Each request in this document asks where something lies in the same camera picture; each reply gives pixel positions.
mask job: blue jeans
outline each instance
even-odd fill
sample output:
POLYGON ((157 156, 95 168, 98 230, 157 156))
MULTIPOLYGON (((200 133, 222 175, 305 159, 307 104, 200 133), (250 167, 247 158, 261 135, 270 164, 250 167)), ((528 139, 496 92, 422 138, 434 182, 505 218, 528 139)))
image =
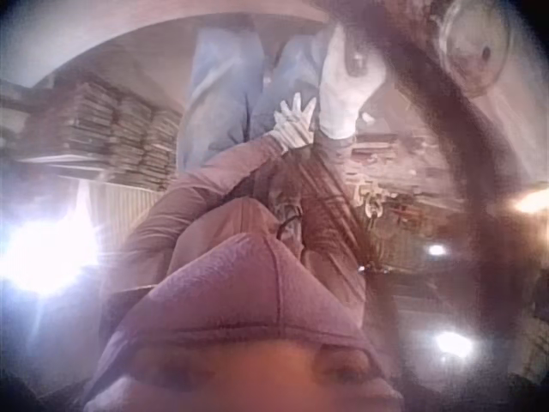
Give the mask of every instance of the blue jeans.
POLYGON ((285 45, 263 90, 265 55, 257 33, 204 28, 198 34, 178 134, 178 171, 201 166, 228 148, 275 127, 274 113, 293 95, 303 104, 318 95, 327 39, 324 31, 296 36, 285 45))

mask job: sleeve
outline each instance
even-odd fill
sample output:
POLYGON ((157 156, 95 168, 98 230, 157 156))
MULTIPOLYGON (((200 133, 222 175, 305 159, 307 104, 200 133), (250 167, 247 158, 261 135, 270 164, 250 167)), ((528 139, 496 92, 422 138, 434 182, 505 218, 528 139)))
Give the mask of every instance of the sleeve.
POLYGON ((185 173, 151 208, 126 240, 106 277, 104 293, 161 281, 179 235, 196 219, 221 205, 224 197, 265 162, 282 155, 271 136, 239 144, 203 167, 185 173))

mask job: ceiling light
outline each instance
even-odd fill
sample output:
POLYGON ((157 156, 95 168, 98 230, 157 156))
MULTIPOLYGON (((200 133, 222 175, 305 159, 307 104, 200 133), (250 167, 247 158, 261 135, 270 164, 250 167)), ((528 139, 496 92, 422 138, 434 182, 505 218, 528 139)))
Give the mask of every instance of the ceiling light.
POLYGON ((465 359, 473 352, 473 341, 455 332, 443 332, 436 337, 438 348, 445 354, 465 359))
POLYGON ((91 221, 73 213, 61 221, 31 221, 15 230, 0 257, 0 278, 49 295, 66 288, 85 266, 97 264, 91 221))
POLYGON ((549 208, 549 188, 528 193, 516 202, 515 209, 529 215, 549 208))
POLYGON ((427 248, 427 252, 431 256, 444 256, 448 254, 448 251, 446 250, 446 247, 444 245, 430 245, 427 248))

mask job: arch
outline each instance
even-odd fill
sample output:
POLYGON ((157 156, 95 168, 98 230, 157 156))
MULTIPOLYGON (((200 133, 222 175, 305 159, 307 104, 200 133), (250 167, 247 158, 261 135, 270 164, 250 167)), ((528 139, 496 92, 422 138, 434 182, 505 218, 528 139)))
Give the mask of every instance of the arch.
POLYGON ((0 77, 25 87, 93 47, 142 27, 212 13, 289 15, 324 21, 303 0, 48 0, 3 22, 0 77))

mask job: hand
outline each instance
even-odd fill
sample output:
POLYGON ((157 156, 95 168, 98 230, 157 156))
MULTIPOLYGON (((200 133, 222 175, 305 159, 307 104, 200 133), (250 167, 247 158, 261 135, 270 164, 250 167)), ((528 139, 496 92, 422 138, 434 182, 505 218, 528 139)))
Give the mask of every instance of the hand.
POLYGON ((285 101, 281 102, 281 111, 274 112, 276 125, 270 135, 274 137, 285 150, 301 148, 313 141, 313 133, 309 131, 313 112, 317 107, 317 98, 311 99, 307 107, 301 111, 301 93, 293 96, 292 109, 285 101))
MULTIPOLYGON (((320 81, 320 130, 335 140, 355 134, 360 109, 387 76, 383 59, 372 48, 365 55, 365 75, 350 76, 345 64, 345 37, 343 27, 337 25, 329 42, 320 81)), ((366 119, 373 120, 367 114, 366 119)))

